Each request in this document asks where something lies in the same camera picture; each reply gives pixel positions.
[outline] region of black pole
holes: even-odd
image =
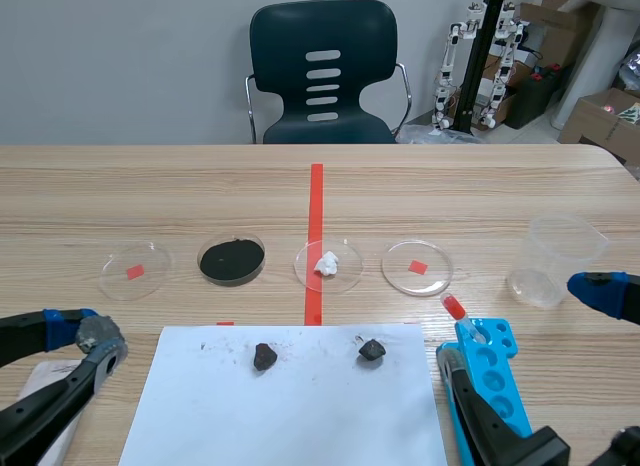
[[[504,0],[484,0],[484,2],[487,5],[487,11],[482,22],[482,29],[478,31],[476,39],[473,40],[469,63],[464,73],[464,82],[462,83],[460,99],[456,108],[456,117],[451,127],[451,129],[463,133],[471,133],[473,105],[476,102],[484,65],[489,56],[489,49],[491,49],[491,43],[493,43],[493,35],[496,33],[496,25]]]

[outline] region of blue test tube rack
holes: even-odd
[[[475,390],[518,435],[526,438],[533,432],[524,410],[509,360],[518,354],[516,338],[506,319],[472,319],[475,327],[487,340],[480,344],[456,324],[457,343],[443,343],[436,351],[455,348],[464,357],[467,373]],[[453,419],[456,442],[463,466],[474,466],[471,451],[456,414],[453,392],[447,388],[449,410]]]

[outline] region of white cotton ball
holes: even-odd
[[[331,276],[338,272],[338,257],[331,251],[327,251],[320,261],[316,263],[315,271],[320,271],[323,276]]]

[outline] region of petri dish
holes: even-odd
[[[241,286],[253,281],[265,265],[265,249],[252,234],[224,234],[207,241],[198,253],[202,275],[219,286]]]
[[[338,258],[338,272],[335,275],[322,276],[313,269],[315,263],[328,251],[331,251]],[[313,264],[309,265],[311,274],[307,278],[307,258],[309,255],[312,255],[314,260],[312,260]],[[325,293],[342,293],[353,288],[360,281],[364,262],[360,252],[346,239],[324,239],[305,244],[296,256],[293,266],[296,276],[305,287]]]
[[[171,269],[171,256],[157,243],[140,242],[109,255],[100,289],[117,301],[134,301],[153,293]]]
[[[435,244],[410,239],[394,244],[384,253],[382,273],[403,293],[433,296],[451,283],[453,265],[449,255]]]

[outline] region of clear plastic cup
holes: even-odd
[[[607,243],[605,236],[576,216],[539,216],[529,224],[529,234],[507,277],[509,289],[526,303],[555,307],[567,296],[569,278],[586,271]]]

